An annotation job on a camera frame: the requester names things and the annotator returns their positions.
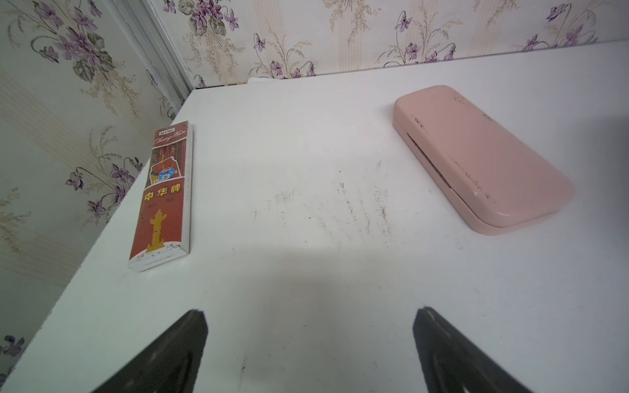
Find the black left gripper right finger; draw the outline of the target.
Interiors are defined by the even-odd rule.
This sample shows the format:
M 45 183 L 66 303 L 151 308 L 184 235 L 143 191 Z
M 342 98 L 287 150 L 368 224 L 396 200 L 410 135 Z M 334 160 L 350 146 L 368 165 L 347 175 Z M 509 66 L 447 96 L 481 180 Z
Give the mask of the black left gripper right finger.
M 419 309 L 414 341 L 429 392 L 528 392 L 431 307 Z

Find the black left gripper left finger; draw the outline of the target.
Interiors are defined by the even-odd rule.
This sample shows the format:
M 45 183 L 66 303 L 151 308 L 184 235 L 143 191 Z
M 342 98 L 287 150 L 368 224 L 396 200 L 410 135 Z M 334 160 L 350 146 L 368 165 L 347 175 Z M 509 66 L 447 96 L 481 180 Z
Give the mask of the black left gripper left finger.
M 96 392 L 192 392 L 206 345 L 205 315 L 191 309 Z

